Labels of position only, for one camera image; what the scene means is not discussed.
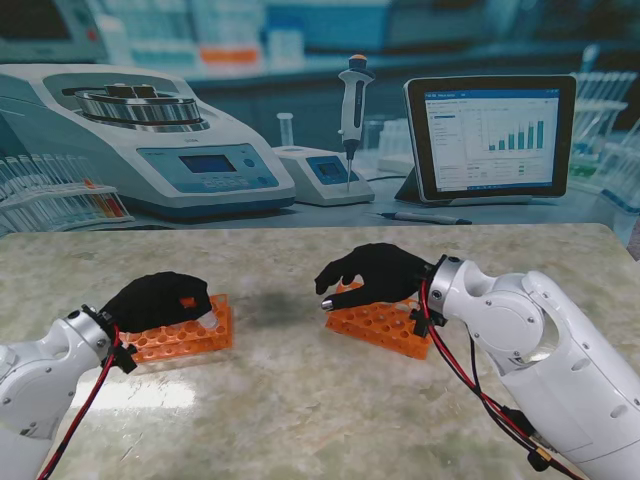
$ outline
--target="cable clip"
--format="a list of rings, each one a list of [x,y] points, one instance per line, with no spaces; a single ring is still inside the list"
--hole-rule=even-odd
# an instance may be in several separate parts
[[[138,364],[133,360],[133,354],[138,352],[138,349],[135,345],[129,344],[127,348],[124,348],[121,344],[117,347],[114,347],[116,344],[115,338],[115,329],[113,328],[113,324],[115,323],[115,318],[111,316],[107,312],[96,312],[91,307],[87,305],[82,305],[82,311],[89,315],[95,322],[100,326],[102,330],[109,336],[111,339],[111,347],[109,347],[109,354],[102,360],[101,365],[104,367],[107,358],[113,353],[113,363],[120,368],[124,373],[129,374],[133,370],[136,369]]]

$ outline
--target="test tube holder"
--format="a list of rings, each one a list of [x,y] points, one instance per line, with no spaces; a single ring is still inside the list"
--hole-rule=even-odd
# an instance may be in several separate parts
[[[160,327],[142,333],[123,333],[121,340],[133,344],[138,353],[133,355],[136,363],[167,360],[199,353],[223,350],[233,346],[232,309],[228,296],[210,297],[214,315],[218,318],[216,328],[205,328],[197,321],[183,322],[169,327]]]
[[[338,285],[337,293],[346,292],[362,285]],[[374,303],[356,308],[345,308],[328,312],[326,327],[334,332],[364,340],[387,350],[408,357],[425,360],[431,345],[431,336],[422,338],[413,334],[415,320],[409,318],[411,310],[418,307],[415,300],[397,303]]]
[[[23,191],[20,195],[13,195],[7,198],[4,202],[0,203],[0,214],[5,214],[12,210],[23,209],[28,212],[31,212],[33,217],[37,217],[38,213],[34,210],[34,204],[36,202],[42,202],[45,200],[51,200],[56,198],[65,198],[65,197],[77,197],[81,195],[104,195],[104,194],[115,194],[117,189],[115,187],[107,187],[107,186],[96,186],[94,188],[89,188],[86,185],[82,184],[71,184],[71,185],[53,185],[47,188],[47,190],[32,190],[32,191]],[[131,215],[122,215],[122,216],[114,216],[114,217],[105,217],[105,218],[95,218],[95,219],[86,219],[86,220],[74,220],[69,221],[68,223],[62,224],[58,227],[51,227],[48,231],[64,231],[70,228],[79,228],[83,226],[90,226],[94,224],[102,224],[102,223],[122,223],[122,222],[130,222],[133,221],[134,217]]]

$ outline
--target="tablet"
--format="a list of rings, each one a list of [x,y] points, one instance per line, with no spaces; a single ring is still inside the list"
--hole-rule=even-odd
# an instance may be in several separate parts
[[[566,192],[572,76],[418,78],[404,90],[423,202]]]

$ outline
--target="red cable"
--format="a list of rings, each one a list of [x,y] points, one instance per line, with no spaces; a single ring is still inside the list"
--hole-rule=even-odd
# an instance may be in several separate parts
[[[424,311],[425,318],[428,319],[429,318],[429,308],[427,307],[427,300],[426,300],[427,299],[427,282],[426,281],[422,282],[421,294],[422,294],[421,295],[422,310]],[[469,376],[466,374],[464,369],[460,366],[460,364],[455,359],[453,354],[442,343],[442,340],[440,339],[440,335],[438,335],[438,333],[436,332],[435,327],[432,324],[429,325],[429,333],[431,335],[431,338],[433,338],[434,342],[436,342],[436,346],[438,347],[438,350],[443,352],[443,354],[447,357],[447,359],[455,367],[456,371],[460,374],[460,376],[464,378],[464,381],[467,384],[467,386],[469,388],[471,388],[472,390],[474,390],[476,388],[476,384],[469,378]],[[509,417],[507,417],[502,412],[502,410],[500,410],[500,407],[498,405],[496,405],[496,403],[493,401],[493,399],[491,399],[490,397],[488,397],[484,393],[482,393],[482,398],[491,405],[491,408],[493,409],[493,411],[496,412],[496,414],[499,415],[500,418],[506,424],[508,424],[509,427],[512,430],[514,430],[516,433],[518,433],[518,435],[520,435],[524,439],[528,439],[529,438],[520,428],[518,428],[518,426],[515,423],[513,423],[513,421],[511,421],[511,419]]]
[[[113,347],[118,347],[120,345],[120,330],[116,325],[113,326],[113,329],[114,329]],[[58,448],[56,452],[53,454],[53,456],[51,457],[51,460],[49,460],[49,463],[47,463],[47,466],[44,468],[44,470],[38,477],[38,480],[47,480],[53,473],[53,470],[55,469],[56,465],[60,461],[60,458],[62,457],[64,450],[66,449],[67,445],[71,441],[71,437],[73,437],[73,434],[76,432],[78,426],[80,425],[80,422],[82,421],[84,416],[87,414],[87,411],[89,410],[89,408],[91,407],[91,404],[93,403],[96,396],[98,395],[98,392],[102,387],[102,384],[106,380],[107,375],[109,374],[109,370],[111,370],[111,367],[113,366],[114,358],[115,357],[113,353],[111,353],[107,358],[107,361],[105,362],[104,367],[102,368],[102,372],[100,373],[98,380],[96,380],[96,383],[93,386],[91,393],[87,397],[87,400],[84,402],[84,405],[82,405],[82,408],[80,408],[80,411],[76,414],[75,418],[73,419],[73,422],[71,423],[71,426],[67,430],[67,433],[65,434],[64,438],[58,445]]]

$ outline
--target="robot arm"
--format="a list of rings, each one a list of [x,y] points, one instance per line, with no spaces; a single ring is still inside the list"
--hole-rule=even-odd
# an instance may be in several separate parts
[[[125,373],[135,368],[130,351],[118,345],[118,329],[139,333],[195,319],[215,327],[206,282],[162,272],[134,280],[100,313],[83,306],[54,321],[41,340],[0,345],[2,479],[37,477],[84,372],[104,362],[97,392],[112,363]],[[81,418],[76,417],[75,426]],[[58,447],[41,477],[48,478],[66,443]]]
[[[640,379],[549,277],[493,278],[471,261],[443,257],[434,266],[374,244],[330,263],[316,291],[355,275],[364,286],[330,295],[324,309],[398,301],[426,281],[434,322],[455,318],[467,326],[538,436],[591,480],[639,477]],[[551,346],[544,342],[550,332],[557,338]]]
[[[84,312],[56,320],[38,341],[0,346],[3,478],[37,477],[80,376],[98,367],[111,339]]]

